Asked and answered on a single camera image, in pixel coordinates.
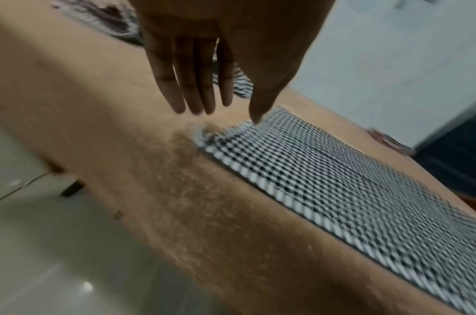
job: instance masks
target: tile floor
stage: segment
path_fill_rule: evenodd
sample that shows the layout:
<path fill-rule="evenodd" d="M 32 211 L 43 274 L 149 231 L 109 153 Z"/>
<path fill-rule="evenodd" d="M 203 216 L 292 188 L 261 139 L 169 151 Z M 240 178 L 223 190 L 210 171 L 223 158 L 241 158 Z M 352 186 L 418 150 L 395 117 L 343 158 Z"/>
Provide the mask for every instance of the tile floor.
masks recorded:
<path fill-rule="evenodd" d="M 87 191 L 59 197 L 73 178 L 46 172 L 0 126 L 0 315 L 229 313 Z"/>

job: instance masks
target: black and white checkered cloth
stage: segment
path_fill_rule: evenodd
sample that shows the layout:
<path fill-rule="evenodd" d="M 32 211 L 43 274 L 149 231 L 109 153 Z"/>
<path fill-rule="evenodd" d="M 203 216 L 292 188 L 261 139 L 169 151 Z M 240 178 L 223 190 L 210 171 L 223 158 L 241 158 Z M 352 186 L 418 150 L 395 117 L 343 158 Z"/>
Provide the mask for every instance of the black and white checkered cloth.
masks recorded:
<path fill-rule="evenodd" d="M 135 11 L 126 5 L 103 4 L 100 0 L 56 0 L 53 7 L 66 16 L 73 18 L 99 32 L 131 44 L 144 45 Z M 217 84 L 218 64 L 213 56 L 213 82 Z M 243 71 L 236 67 L 234 73 L 234 94 L 249 99 L 253 84 Z"/>
<path fill-rule="evenodd" d="M 476 219 L 284 108 L 195 143 L 285 207 L 476 315 Z"/>

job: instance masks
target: hand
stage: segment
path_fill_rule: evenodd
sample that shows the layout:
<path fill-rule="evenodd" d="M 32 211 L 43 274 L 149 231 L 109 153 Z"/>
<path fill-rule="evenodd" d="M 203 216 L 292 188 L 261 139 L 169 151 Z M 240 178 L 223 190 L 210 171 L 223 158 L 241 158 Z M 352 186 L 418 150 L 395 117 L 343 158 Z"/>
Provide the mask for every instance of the hand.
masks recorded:
<path fill-rule="evenodd" d="M 254 84 L 250 117 L 270 110 L 295 76 L 334 0 L 130 0 L 156 83 L 176 113 L 215 110 L 217 38 L 222 103 L 233 99 L 236 62 Z"/>

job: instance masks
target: gingham cloth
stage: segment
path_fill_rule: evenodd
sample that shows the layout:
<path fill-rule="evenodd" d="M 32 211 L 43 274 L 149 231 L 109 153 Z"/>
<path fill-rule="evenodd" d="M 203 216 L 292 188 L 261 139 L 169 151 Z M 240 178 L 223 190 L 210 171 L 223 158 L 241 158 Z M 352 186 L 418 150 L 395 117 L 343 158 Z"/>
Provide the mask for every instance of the gingham cloth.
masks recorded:
<path fill-rule="evenodd" d="M 59 12 L 109 36 L 126 42 L 143 45 L 139 22 L 135 11 L 124 4 L 102 3 L 101 0 L 56 0 L 52 6 Z M 213 82 L 218 82 L 218 63 L 213 56 Z M 236 67 L 234 73 L 234 93 L 242 98 L 250 98 L 253 84 L 243 71 Z"/>
<path fill-rule="evenodd" d="M 196 131 L 231 172 L 419 289 L 476 315 L 476 219 L 284 108 Z"/>

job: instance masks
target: finger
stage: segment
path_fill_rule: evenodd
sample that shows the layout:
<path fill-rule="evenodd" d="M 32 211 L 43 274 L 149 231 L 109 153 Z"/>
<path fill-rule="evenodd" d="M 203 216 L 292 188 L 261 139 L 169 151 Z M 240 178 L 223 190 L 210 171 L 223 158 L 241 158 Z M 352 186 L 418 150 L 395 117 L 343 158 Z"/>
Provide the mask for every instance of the finger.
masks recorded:
<path fill-rule="evenodd" d="M 195 72 L 198 90 L 207 114 L 215 110 L 215 94 L 213 93 L 213 52 L 217 39 L 195 40 Z"/>
<path fill-rule="evenodd" d="M 222 104 L 229 106 L 233 102 L 236 62 L 231 49 L 222 39 L 217 44 L 217 63 L 219 64 L 219 89 L 221 91 Z"/>
<path fill-rule="evenodd" d="M 149 65 L 155 76 L 161 94 L 174 110 L 180 114 L 186 110 L 174 69 L 172 68 L 172 48 L 170 38 L 143 29 L 144 48 Z"/>
<path fill-rule="evenodd" d="M 174 37 L 172 39 L 172 61 L 174 63 L 179 88 L 187 106 L 195 115 L 203 112 L 193 62 L 194 39 L 192 37 Z"/>
<path fill-rule="evenodd" d="M 255 124 L 258 124 L 262 120 L 262 116 L 272 108 L 282 88 L 283 86 L 270 89 L 261 89 L 257 86 L 253 87 L 248 111 L 250 118 Z"/>

